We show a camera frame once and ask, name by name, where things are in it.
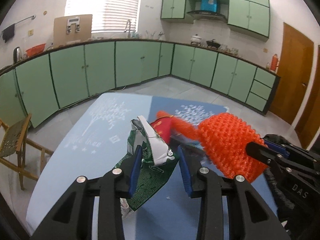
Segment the window blinds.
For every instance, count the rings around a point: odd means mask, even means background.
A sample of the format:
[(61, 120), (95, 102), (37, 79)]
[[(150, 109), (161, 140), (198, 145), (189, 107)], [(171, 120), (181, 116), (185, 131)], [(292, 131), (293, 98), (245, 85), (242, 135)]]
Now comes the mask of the window blinds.
[(141, 0), (66, 0), (65, 16), (92, 14), (92, 31), (124, 32), (127, 20), (137, 31)]

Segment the green lower kitchen cabinets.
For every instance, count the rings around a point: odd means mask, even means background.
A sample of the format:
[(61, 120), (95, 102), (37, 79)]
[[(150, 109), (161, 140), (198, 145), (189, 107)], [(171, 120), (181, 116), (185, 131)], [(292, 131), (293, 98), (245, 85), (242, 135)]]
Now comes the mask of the green lower kitchen cabinets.
[(1, 119), (31, 115), (36, 127), (54, 113), (104, 92), (173, 76), (266, 114), (280, 78), (209, 48), (152, 40), (87, 42), (44, 51), (1, 70)]

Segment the blue box above hood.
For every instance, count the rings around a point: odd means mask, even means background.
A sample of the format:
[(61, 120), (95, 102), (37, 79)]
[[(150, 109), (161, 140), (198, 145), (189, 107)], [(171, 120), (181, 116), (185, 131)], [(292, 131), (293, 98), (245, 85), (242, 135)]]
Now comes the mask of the blue box above hood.
[(202, 11), (217, 12), (218, 7), (217, 0), (201, 0), (200, 10)]

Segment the dark cloth on rail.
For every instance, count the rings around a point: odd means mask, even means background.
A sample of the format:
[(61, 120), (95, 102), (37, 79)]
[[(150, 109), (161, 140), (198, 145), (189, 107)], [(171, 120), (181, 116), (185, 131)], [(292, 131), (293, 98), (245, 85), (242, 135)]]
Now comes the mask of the dark cloth on rail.
[(11, 40), (15, 36), (15, 24), (12, 24), (5, 28), (2, 33), (2, 38), (5, 43)]

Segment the blue patterned table mat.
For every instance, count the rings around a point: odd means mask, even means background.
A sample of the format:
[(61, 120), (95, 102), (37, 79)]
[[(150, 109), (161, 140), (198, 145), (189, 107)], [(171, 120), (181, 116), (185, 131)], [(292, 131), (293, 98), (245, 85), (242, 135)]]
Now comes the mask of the blue patterned table mat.
[[(224, 105), (158, 96), (104, 93), (82, 113), (63, 137), (36, 183), (26, 223), (34, 232), (56, 201), (78, 176), (103, 176), (126, 154), (131, 120), (153, 122), (160, 110), (193, 124), (227, 112)], [(200, 200), (186, 194), (179, 168), (142, 207), (123, 221), (126, 239), (195, 239)]]

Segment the large orange foam net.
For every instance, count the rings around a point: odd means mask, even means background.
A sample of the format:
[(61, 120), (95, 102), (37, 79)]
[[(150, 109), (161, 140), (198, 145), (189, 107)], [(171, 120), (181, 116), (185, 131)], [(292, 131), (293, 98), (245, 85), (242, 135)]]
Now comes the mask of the large orange foam net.
[(267, 168), (246, 152), (248, 143), (265, 146), (264, 140), (255, 129), (231, 113), (203, 120), (197, 127), (197, 134), (204, 151), (226, 178), (242, 175), (252, 183)]

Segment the small orange foam net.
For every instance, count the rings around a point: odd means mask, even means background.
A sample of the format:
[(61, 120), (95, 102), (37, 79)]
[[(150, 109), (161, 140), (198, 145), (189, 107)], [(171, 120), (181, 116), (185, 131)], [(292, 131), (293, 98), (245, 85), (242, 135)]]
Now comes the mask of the small orange foam net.
[(174, 115), (171, 115), (165, 111), (158, 111), (156, 114), (157, 118), (169, 118), (171, 121), (171, 128), (177, 133), (184, 135), (191, 140), (198, 140), (198, 130), (197, 127), (191, 123), (182, 120)]

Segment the wooden chair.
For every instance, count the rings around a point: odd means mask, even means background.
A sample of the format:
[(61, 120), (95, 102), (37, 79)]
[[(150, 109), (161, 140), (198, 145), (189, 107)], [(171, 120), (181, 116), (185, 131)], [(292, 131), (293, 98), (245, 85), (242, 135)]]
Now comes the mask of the wooden chair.
[(1, 142), (1, 164), (17, 172), (21, 190), (24, 190), (24, 177), (38, 181), (39, 176), (25, 169), (26, 146), (29, 145), (41, 152), (40, 173), (46, 166), (46, 155), (52, 156), (54, 151), (27, 138), (29, 123), (32, 114), (29, 113), (24, 119), (12, 126), (1, 120), (1, 128), (4, 128), (4, 137)]

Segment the wooden door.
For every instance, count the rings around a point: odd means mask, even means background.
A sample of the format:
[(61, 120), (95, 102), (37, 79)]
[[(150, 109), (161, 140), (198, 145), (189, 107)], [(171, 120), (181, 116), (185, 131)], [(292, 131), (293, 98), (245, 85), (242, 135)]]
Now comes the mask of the wooden door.
[[(284, 23), (283, 45), (277, 75), (279, 85), (270, 111), (293, 125), (309, 84), (314, 43)], [(295, 127), (301, 146), (307, 148), (319, 129), (319, 59), (315, 79), (304, 111)]]

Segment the green white milk carton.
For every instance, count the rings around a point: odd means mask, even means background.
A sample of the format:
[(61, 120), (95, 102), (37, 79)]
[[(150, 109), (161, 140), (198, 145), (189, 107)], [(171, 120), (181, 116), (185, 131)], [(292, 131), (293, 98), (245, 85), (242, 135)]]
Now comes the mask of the green white milk carton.
[(161, 134), (142, 115), (131, 120), (127, 153), (115, 167), (119, 168), (125, 159), (132, 157), (138, 146), (142, 148), (142, 161), (135, 193), (130, 199), (120, 200), (123, 217), (135, 212), (153, 197), (166, 184), (176, 167), (178, 155)]

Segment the black wok on stove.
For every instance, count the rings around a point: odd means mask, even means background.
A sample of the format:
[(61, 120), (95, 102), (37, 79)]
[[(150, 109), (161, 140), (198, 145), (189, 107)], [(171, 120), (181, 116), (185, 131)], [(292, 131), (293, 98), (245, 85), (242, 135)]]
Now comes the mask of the black wok on stove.
[(221, 44), (216, 42), (214, 39), (207, 40), (206, 43), (208, 48), (219, 49), (221, 47)]

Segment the orange thermos flask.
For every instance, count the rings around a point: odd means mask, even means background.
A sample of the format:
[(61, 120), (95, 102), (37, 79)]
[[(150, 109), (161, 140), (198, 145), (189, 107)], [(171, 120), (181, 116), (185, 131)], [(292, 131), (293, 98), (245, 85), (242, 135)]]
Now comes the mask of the orange thermos flask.
[(278, 62), (279, 62), (279, 58), (277, 54), (274, 54), (272, 56), (272, 61), (271, 61), (271, 66), (270, 66), (270, 70), (273, 72), (276, 72), (277, 67), (278, 67)]

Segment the white cooking pot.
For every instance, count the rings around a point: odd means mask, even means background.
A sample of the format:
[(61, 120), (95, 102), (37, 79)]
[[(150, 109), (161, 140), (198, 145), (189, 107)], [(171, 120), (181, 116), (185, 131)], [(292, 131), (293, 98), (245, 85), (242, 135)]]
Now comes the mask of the white cooking pot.
[(200, 46), (201, 43), (202, 43), (202, 38), (199, 35), (196, 34), (196, 35), (191, 36), (190, 44)]

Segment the wall towel rail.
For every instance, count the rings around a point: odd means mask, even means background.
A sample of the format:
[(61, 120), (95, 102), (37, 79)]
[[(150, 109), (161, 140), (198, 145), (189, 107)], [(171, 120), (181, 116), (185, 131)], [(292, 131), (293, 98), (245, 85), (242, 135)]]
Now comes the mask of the wall towel rail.
[(33, 15), (29, 16), (29, 17), (26, 17), (26, 18), (24, 18), (24, 19), (16, 22), (16, 23), (13, 23), (12, 25), (10, 25), (10, 26), (6, 27), (5, 29), (3, 29), (2, 32), (1, 32), (1, 34), (3, 34), (4, 32), (6, 32), (7, 29), (8, 29), (8, 30), (12, 30), (12, 29), (14, 28), (14, 26), (17, 25), (17, 24), (19, 24), (19, 23), (22, 23), (22, 22), (24, 22), (24, 21), (26, 21), (26, 20), (34, 20), (35, 18), (36, 18), (36, 15), (33, 14)]

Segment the green kitchen cabinets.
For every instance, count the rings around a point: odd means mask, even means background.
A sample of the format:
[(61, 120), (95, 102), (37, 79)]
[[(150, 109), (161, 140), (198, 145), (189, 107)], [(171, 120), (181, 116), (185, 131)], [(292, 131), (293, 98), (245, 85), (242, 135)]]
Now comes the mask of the green kitchen cabinets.
[(54, 113), (104, 92), (173, 76), (266, 114), (280, 78), (209, 48), (152, 40), (87, 42), (44, 51), (1, 70), (1, 119), (31, 115), (36, 127)]
[(262, 41), (270, 35), (270, 0), (162, 0), (161, 20), (192, 24), (221, 21)]

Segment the red paper packet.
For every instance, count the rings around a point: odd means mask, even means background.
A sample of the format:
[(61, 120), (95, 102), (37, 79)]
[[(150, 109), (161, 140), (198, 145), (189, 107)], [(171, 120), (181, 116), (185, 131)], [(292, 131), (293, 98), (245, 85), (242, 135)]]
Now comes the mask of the red paper packet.
[(166, 144), (170, 143), (171, 123), (172, 115), (160, 117), (151, 123), (151, 127), (156, 131), (156, 133)]

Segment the steel electric kettle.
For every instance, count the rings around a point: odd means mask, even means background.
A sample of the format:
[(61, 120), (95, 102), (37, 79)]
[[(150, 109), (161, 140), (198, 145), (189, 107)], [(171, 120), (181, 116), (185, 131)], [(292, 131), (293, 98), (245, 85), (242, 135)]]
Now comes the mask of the steel electric kettle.
[(13, 62), (14, 64), (20, 62), (23, 58), (21, 47), (16, 47), (13, 51)]

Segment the chrome sink faucet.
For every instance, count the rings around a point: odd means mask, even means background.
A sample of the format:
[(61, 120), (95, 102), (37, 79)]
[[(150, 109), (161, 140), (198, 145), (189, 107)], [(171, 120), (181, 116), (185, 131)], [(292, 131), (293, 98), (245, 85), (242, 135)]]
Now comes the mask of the chrome sink faucet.
[(125, 27), (125, 33), (127, 33), (127, 38), (129, 39), (131, 37), (131, 20), (127, 20), (126, 27)]

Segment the cardboard box with print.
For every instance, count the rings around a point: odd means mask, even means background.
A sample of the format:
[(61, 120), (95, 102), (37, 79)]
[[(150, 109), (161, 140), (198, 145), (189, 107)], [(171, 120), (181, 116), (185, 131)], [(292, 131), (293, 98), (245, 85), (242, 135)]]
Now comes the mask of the cardboard box with print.
[(92, 14), (56, 18), (53, 29), (53, 48), (90, 39), (92, 36), (92, 18)]

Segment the green upper kitchen cabinets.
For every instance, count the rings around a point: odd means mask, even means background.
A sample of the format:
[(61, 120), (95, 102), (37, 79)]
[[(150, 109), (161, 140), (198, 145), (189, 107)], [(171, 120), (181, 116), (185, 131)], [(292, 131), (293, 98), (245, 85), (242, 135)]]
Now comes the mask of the green upper kitchen cabinets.
[(270, 35), (270, 0), (162, 0), (161, 20), (192, 24), (221, 21), (262, 41)]

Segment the red plastic basin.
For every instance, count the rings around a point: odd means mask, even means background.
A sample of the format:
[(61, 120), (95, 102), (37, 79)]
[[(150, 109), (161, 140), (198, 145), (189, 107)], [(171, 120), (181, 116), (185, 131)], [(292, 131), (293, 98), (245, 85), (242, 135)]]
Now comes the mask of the red plastic basin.
[(43, 43), (43, 44), (39, 44), (39, 45), (36, 45), (32, 48), (27, 49), (26, 50), (27, 57), (33, 57), (35, 55), (42, 53), (45, 49), (45, 46), (46, 46), (46, 44)]

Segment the range hood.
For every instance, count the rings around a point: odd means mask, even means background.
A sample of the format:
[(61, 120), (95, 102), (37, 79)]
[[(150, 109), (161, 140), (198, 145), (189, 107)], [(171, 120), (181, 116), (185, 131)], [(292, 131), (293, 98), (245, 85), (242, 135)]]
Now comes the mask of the range hood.
[(208, 10), (189, 11), (186, 13), (185, 18), (188, 20), (210, 20), (227, 23), (227, 18), (225, 17), (225, 15)]

